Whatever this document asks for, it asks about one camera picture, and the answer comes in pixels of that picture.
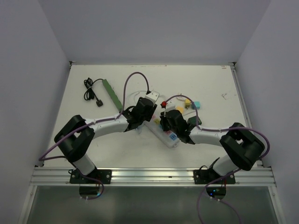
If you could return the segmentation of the white power strip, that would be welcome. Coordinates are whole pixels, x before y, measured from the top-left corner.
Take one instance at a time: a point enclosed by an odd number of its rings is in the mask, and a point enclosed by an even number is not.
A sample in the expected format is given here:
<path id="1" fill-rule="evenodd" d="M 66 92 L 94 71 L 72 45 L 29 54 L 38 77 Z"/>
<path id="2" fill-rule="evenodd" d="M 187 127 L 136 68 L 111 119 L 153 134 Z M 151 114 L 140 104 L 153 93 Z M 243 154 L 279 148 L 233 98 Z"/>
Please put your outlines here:
<path id="1" fill-rule="evenodd" d="M 162 129 L 159 116 L 154 114 L 149 122 L 145 121 L 144 123 L 168 148 L 177 147 L 179 143 L 177 135 L 172 131 L 164 131 Z"/>

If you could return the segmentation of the teal USB charger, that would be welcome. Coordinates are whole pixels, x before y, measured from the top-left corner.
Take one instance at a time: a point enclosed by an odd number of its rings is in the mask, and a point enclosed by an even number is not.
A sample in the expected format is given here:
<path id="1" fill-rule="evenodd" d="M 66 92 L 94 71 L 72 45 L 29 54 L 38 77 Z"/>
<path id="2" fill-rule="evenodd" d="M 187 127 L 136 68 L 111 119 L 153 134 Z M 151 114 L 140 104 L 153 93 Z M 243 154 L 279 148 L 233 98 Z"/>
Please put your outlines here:
<path id="1" fill-rule="evenodd" d="M 199 101 L 194 101 L 193 102 L 193 105 L 192 105 L 192 108 L 195 110 L 195 109 L 200 109 L 200 102 Z"/>

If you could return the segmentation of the green power strip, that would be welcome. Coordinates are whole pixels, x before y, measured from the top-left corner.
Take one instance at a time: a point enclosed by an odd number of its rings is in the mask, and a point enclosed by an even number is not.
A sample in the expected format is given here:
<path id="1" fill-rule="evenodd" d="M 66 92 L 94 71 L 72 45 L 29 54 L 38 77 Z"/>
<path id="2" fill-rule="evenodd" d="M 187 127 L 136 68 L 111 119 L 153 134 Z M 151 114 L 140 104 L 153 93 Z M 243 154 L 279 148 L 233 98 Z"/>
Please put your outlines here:
<path id="1" fill-rule="evenodd" d="M 117 108 L 117 110 L 120 112 L 122 110 L 122 103 L 117 97 L 115 91 L 113 90 L 112 86 L 109 84 L 109 82 L 106 79 L 102 80 L 103 86 L 108 93 L 110 99 L 112 100 L 113 104 Z"/>

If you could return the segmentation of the small yellow plug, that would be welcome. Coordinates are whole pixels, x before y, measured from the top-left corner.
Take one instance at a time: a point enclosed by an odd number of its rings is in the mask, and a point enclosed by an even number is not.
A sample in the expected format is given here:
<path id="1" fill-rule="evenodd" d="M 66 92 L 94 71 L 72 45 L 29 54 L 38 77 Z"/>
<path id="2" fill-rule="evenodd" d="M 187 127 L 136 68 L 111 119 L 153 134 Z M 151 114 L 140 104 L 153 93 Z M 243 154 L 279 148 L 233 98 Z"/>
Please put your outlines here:
<path id="1" fill-rule="evenodd" d="M 183 114 L 184 113 L 184 108 L 183 107 L 181 107 L 181 106 L 177 106 L 176 107 L 176 109 L 181 113 L 181 114 Z"/>

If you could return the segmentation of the dark green cube adapter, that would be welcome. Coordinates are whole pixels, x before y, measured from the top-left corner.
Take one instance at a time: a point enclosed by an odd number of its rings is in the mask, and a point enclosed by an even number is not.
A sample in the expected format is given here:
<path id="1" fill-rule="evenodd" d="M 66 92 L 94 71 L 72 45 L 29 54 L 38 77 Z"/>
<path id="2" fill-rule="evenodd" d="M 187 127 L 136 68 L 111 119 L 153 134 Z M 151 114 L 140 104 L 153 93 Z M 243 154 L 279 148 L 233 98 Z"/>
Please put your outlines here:
<path id="1" fill-rule="evenodd" d="M 193 126 L 197 126 L 197 125 L 200 126 L 200 125 L 202 125 L 202 121 L 198 116 L 193 116 L 187 120 L 187 124 L 193 125 Z"/>

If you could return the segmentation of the yellow USB charger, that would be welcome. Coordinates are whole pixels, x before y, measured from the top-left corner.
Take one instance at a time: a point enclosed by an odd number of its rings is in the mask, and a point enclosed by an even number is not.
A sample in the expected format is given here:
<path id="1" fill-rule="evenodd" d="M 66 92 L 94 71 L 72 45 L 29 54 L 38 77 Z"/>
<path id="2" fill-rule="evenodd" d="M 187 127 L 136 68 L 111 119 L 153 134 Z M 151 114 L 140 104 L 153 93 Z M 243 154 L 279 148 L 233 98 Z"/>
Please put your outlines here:
<path id="1" fill-rule="evenodd" d="M 190 100 L 188 100 L 188 99 L 186 99 L 185 101 L 184 101 L 184 105 L 185 105 L 185 108 L 189 108 L 190 106 L 191 106 L 191 101 Z"/>

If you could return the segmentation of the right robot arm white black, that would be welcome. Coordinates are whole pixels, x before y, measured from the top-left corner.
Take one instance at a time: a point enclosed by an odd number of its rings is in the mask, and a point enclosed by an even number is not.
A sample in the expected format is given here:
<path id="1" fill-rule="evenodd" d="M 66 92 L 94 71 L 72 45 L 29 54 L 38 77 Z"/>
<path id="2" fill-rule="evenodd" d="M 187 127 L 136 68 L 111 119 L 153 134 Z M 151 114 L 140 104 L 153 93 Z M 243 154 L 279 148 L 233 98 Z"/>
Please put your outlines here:
<path id="1" fill-rule="evenodd" d="M 187 121 L 179 110 L 170 110 L 160 114 L 160 124 L 164 131 L 172 131 L 185 144 L 208 144 L 223 147 L 227 153 L 217 158 L 208 169 L 200 171 L 198 176 L 213 183 L 219 183 L 225 175 L 242 169 L 251 170 L 254 163 L 265 150 L 265 145 L 246 127 L 235 122 L 224 131 L 212 131 L 198 128 L 193 121 Z"/>

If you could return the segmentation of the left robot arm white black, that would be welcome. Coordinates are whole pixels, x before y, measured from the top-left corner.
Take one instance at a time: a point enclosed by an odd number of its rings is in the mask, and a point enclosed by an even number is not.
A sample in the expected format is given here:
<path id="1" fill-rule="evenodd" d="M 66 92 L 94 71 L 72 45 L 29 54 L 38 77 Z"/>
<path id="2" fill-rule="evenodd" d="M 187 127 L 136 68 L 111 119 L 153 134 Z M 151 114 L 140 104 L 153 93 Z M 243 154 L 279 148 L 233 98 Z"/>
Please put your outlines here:
<path id="1" fill-rule="evenodd" d="M 149 96 L 140 97 L 135 106 L 99 120 L 75 115 L 55 136 L 54 142 L 67 161 L 80 172 L 80 177 L 86 183 L 92 183 L 97 178 L 97 169 L 86 154 L 92 140 L 111 133 L 128 132 L 150 121 L 157 107 L 156 101 Z"/>

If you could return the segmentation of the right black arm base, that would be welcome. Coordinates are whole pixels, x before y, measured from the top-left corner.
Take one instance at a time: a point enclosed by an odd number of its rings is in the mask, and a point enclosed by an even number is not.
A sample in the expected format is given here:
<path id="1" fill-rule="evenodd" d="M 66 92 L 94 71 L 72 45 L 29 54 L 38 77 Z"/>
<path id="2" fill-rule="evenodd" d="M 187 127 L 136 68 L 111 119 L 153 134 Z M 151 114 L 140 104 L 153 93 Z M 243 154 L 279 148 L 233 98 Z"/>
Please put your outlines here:
<path id="1" fill-rule="evenodd" d="M 230 175 L 228 177 L 221 177 L 212 168 L 207 166 L 201 166 L 199 169 L 193 170 L 193 179 L 195 184 L 235 184 L 235 176 Z"/>

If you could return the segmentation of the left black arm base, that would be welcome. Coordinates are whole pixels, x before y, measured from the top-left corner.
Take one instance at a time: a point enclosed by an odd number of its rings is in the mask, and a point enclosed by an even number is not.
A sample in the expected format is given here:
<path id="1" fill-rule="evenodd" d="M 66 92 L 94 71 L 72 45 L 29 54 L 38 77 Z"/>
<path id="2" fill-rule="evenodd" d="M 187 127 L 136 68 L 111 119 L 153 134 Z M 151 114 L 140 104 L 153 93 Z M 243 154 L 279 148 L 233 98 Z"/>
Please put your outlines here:
<path id="1" fill-rule="evenodd" d="M 96 184 L 94 181 L 101 181 L 102 184 L 110 184 L 112 179 L 112 170 L 110 169 L 97 169 L 92 171 L 86 177 L 83 177 L 77 169 L 68 170 L 71 184 Z"/>

